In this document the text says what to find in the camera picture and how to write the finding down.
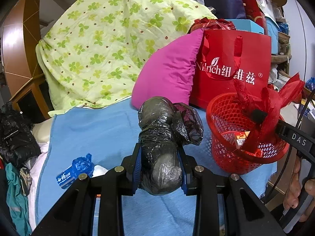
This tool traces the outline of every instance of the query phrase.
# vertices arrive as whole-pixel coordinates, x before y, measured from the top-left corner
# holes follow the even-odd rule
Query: red plastic basket
[[[259,157],[235,149],[235,145],[230,144],[233,133],[250,131],[254,126],[254,122],[242,114],[236,97],[236,93],[225,93],[213,98],[207,106],[206,118],[212,132],[211,152],[215,162],[228,173],[242,175],[281,159],[289,144],[276,136],[275,145],[260,143]]]

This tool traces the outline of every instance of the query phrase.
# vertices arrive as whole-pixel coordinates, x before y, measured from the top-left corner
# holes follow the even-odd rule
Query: metal screw
[[[122,172],[124,170],[124,167],[123,166],[117,166],[115,167],[115,171],[116,172]]]
[[[238,174],[232,174],[231,178],[235,181],[239,180],[239,175]]]
[[[198,165],[195,167],[195,171],[202,172],[202,171],[204,171],[204,167]]]
[[[85,179],[88,178],[88,175],[86,173],[82,173],[78,176],[78,178],[81,180],[81,181],[84,181]]]

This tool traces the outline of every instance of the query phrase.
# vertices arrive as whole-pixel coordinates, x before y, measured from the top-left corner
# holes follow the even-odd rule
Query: teal cloth
[[[28,216],[28,200],[21,193],[21,181],[18,170],[11,164],[5,166],[7,174],[7,205],[15,224],[16,231],[21,236],[29,236],[32,233]]]

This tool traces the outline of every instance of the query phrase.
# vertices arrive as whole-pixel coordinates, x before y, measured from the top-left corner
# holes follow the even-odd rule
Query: pink pillow
[[[197,29],[152,54],[134,85],[131,103],[137,109],[149,98],[162,96],[188,105],[196,57],[204,30]]]

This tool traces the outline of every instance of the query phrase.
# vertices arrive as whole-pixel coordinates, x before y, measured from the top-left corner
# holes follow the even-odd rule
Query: red ribbon handle
[[[208,41],[208,37],[209,37],[209,33],[205,33],[204,35],[204,43],[203,43],[203,47],[202,47],[202,62],[206,63],[206,57],[208,55],[208,53],[210,52],[210,47],[209,47],[209,41]],[[206,74],[214,80],[220,80],[220,81],[228,81],[228,80],[232,80],[233,77],[237,74],[239,67],[241,65],[241,56],[242,56],[242,51],[243,51],[243,38],[242,36],[238,36],[235,38],[234,41],[234,66],[235,66],[235,70],[233,71],[231,76],[223,76],[223,75],[217,75],[212,73],[211,71],[208,72],[206,70]]]

